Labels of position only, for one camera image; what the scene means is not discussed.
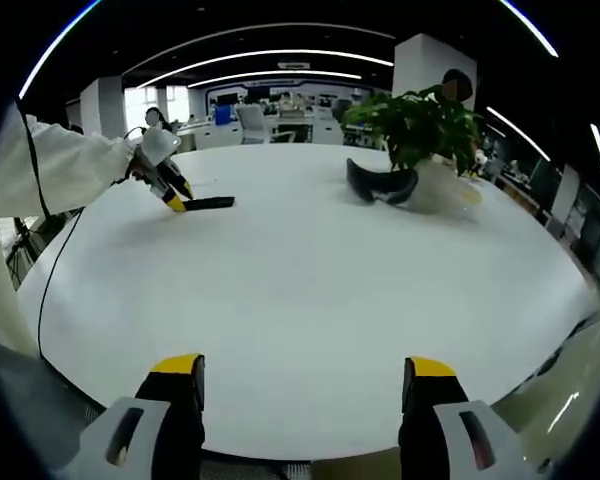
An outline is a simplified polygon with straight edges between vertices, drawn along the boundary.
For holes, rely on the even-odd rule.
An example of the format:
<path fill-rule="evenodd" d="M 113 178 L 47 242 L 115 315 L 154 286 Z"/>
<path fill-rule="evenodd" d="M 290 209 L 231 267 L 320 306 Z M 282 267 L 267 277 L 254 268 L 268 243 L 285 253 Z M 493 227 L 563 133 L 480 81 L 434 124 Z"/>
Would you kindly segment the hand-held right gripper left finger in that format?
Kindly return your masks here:
<path fill-rule="evenodd" d="M 132 397 L 116 400 L 80 435 L 75 479 L 198 479 L 205 440 L 205 359 L 154 365 Z"/>

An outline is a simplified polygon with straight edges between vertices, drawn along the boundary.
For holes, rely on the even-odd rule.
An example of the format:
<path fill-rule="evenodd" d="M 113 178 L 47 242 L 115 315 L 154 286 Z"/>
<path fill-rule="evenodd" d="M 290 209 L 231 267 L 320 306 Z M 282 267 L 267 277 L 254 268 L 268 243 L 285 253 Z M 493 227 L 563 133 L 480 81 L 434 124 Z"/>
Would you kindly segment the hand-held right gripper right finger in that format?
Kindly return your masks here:
<path fill-rule="evenodd" d="M 403 479 L 529 477 L 516 432 L 438 360 L 405 359 L 398 445 Z"/>

